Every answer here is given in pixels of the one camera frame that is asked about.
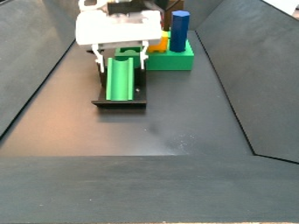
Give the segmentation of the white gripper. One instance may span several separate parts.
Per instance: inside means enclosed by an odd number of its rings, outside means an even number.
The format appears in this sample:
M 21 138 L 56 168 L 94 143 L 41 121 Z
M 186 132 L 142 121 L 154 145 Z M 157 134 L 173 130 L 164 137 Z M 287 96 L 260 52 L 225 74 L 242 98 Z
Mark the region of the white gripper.
M 138 53 L 140 68 L 145 70 L 146 48 L 161 38 L 161 16 L 157 10 L 142 10 L 128 15 L 108 16 L 101 10 L 82 11 L 76 19 L 76 41 L 80 46 L 90 46 L 96 55 L 98 71 L 105 72 L 100 45 L 141 42 Z

